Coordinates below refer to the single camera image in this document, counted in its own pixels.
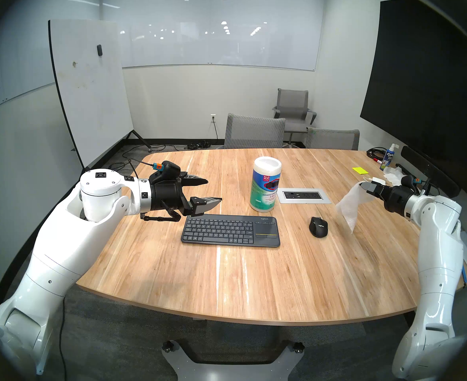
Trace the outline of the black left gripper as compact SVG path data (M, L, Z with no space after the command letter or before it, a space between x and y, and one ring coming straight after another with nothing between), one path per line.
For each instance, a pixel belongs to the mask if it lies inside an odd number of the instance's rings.
M191 197L188 201L182 187L197 187L208 184L208 180L190 174L181 174L181 177L161 180L149 178L151 189L150 210L179 210L183 216L201 216L212 210L222 201L217 197Z

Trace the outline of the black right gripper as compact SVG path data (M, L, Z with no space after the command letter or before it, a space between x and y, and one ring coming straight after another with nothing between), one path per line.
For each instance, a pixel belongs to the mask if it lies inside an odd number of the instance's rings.
M415 195L413 190L402 185L389 187L378 182L362 182L362 188L370 195L382 199L386 211L406 217L405 208Z

